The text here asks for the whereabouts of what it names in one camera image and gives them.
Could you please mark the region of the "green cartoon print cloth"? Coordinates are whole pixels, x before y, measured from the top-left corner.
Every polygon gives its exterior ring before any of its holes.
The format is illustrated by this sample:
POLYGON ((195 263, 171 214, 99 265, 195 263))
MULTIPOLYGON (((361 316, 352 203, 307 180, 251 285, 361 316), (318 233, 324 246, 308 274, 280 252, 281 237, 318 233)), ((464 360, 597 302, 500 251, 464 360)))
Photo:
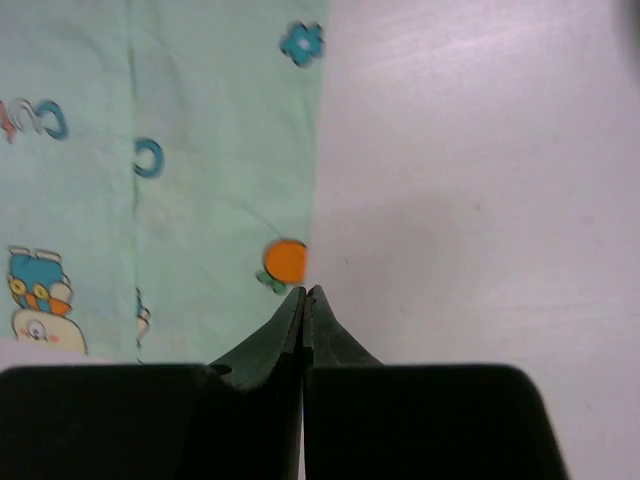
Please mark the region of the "green cartoon print cloth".
POLYGON ((304 281, 325 1, 1 5, 1 361, 206 363, 304 281))

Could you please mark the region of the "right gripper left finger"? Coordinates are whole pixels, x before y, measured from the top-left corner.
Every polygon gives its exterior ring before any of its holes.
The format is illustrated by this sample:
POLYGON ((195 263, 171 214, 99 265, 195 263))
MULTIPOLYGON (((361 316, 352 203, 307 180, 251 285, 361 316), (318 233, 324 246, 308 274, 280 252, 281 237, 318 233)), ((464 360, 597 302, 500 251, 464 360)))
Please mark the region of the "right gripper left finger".
POLYGON ((294 479, 306 292, 207 364, 14 367, 5 479, 294 479))

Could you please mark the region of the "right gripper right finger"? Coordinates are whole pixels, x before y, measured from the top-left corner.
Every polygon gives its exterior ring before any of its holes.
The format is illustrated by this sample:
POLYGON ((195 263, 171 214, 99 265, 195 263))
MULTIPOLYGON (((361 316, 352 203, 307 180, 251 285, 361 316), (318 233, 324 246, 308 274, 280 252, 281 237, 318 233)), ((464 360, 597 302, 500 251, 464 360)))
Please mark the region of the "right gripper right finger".
POLYGON ((534 382, 503 364, 385 365, 320 287, 304 306, 310 479, 565 479, 534 382))

